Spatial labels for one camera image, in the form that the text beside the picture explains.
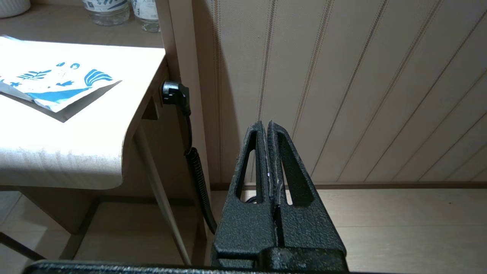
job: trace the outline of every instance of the table leg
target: table leg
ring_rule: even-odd
[[[24,246],[23,244],[15,241],[14,239],[10,238],[6,234],[0,232],[0,244],[7,246],[8,248],[26,256],[27,258],[33,261],[45,260],[43,256],[39,253],[33,251],[32,249]]]
[[[154,159],[152,158],[150,147],[147,143],[147,139],[142,125],[139,125],[137,131],[135,132],[134,142],[137,152],[142,159],[142,163],[145,166],[147,175],[149,176],[150,187],[154,192],[154,196],[157,200],[157,204],[159,205],[159,209],[161,210],[162,215],[166,219],[166,223],[171,229],[172,237],[174,239],[174,242],[176,243],[179,254],[183,259],[185,265],[191,265],[191,261],[184,246],[183,238],[179,233],[179,229],[177,227],[176,221],[174,220],[174,215],[172,214],[172,210],[169,205],[168,197],[166,196],[166,192],[164,191],[164,187],[162,186],[162,182],[157,172]]]

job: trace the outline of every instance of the white container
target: white container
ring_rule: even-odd
[[[130,17],[127,0],[83,0],[83,3],[92,21],[98,25],[116,26]]]
[[[15,16],[30,8],[30,0],[0,0],[0,18]]]
[[[161,32],[155,0],[132,0],[132,8],[143,30]]]

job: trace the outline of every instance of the bottle label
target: bottle label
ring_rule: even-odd
[[[157,20],[155,0],[132,0],[133,13],[141,19]]]
[[[109,12],[127,6],[127,0],[83,0],[83,3],[87,10],[96,12]]]

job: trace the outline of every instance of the white table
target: white table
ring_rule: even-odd
[[[158,205],[171,226],[183,261],[189,264],[144,130],[139,126],[149,102],[161,103],[155,93],[167,75],[163,72],[165,50],[29,43],[43,54],[71,52],[81,59],[103,60],[114,77],[122,81],[65,122],[39,108],[0,96],[0,185],[115,188],[123,183],[129,146],[135,136]]]

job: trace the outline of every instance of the black cable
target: black cable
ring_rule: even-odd
[[[191,148],[193,147],[193,131],[191,129],[191,119],[189,116],[186,117],[186,126],[187,126],[187,134],[188,134],[188,146],[185,151],[185,155],[189,154]]]
[[[201,210],[203,211],[203,217],[206,220],[206,224],[210,231],[215,234],[216,231],[216,221],[211,211],[210,201],[208,198],[208,192],[206,190],[205,175],[203,174],[203,169],[201,167],[201,160],[196,148],[191,148],[188,154],[186,154],[186,161],[191,172],[192,181],[194,183],[194,188],[197,192],[198,202],[200,204]]]
[[[257,201],[257,196],[250,197],[247,201],[245,201],[247,204],[251,204],[253,202]]]

